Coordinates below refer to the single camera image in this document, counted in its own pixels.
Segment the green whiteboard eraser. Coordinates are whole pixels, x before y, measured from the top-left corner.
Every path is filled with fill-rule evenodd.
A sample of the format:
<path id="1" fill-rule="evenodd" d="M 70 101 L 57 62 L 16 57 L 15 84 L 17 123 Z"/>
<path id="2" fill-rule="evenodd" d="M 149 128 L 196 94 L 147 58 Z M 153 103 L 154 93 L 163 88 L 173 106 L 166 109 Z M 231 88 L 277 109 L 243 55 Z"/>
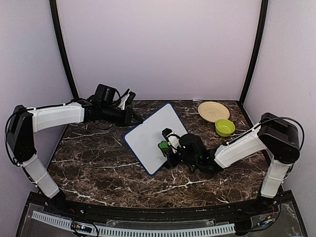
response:
<path id="1" fill-rule="evenodd" d="M 158 147 L 161 149 L 161 150 L 165 150 L 165 149 L 168 149 L 168 143 L 166 141 L 162 141 L 158 144 Z"/>

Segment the blue framed whiteboard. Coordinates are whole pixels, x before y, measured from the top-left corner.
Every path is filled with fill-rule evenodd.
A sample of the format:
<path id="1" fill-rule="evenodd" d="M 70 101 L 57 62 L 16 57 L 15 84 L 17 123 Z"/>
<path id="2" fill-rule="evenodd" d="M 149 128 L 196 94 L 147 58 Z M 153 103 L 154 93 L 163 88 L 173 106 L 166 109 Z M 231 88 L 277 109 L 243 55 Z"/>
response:
<path id="1" fill-rule="evenodd" d="M 158 144 L 165 140 L 162 131 L 166 128 L 170 128 L 179 136 L 187 133 L 170 103 L 162 106 L 123 137 L 127 146 L 150 176 L 154 176 L 167 161 L 158 147 Z"/>

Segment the lime green bowl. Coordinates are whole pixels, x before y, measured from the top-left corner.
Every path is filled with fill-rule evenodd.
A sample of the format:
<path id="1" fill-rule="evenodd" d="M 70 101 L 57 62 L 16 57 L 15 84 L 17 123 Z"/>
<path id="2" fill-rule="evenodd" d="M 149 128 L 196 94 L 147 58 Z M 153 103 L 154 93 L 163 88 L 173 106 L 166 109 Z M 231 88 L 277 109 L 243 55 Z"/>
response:
<path id="1" fill-rule="evenodd" d="M 222 137 L 228 137 L 235 132 L 235 125 L 227 119 L 219 119 L 215 122 L 215 131 Z"/>

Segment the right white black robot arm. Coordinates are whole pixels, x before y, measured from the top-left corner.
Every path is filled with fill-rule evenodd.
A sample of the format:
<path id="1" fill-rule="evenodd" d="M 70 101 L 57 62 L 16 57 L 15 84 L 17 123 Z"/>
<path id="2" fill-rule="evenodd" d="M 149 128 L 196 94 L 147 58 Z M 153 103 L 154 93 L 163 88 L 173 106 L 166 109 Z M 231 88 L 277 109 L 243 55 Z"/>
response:
<path id="1" fill-rule="evenodd" d="M 165 165 L 175 167 L 182 162 L 191 172 L 198 169 L 216 174 L 256 152 L 265 150 L 272 153 L 273 159 L 261 184 L 260 197 L 252 204 L 256 214 L 263 214 L 270 208 L 271 199 L 299 159 L 305 141 L 305 131 L 299 122 L 271 113 L 264 113 L 252 128 L 213 149 L 207 149 L 202 139 L 192 133 L 179 136 L 166 128 L 162 135 L 164 140 L 158 148 L 167 159 Z"/>

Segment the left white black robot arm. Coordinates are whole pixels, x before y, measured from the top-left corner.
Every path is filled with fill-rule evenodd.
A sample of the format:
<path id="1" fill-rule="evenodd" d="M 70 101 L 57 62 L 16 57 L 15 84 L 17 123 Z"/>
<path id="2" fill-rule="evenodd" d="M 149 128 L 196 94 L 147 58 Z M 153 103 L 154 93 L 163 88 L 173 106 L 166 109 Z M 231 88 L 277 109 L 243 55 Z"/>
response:
<path id="1" fill-rule="evenodd" d="M 22 167 L 42 193 L 50 207 L 59 215 L 66 215 L 70 205 L 60 195 L 62 191 L 51 178 L 38 157 L 34 134 L 53 127 L 91 121 L 107 121 L 116 126 L 134 126 L 144 120 L 132 108 L 98 105 L 84 99 L 43 107 L 16 106 L 4 129 L 4 144 L 11 163 Z"/>

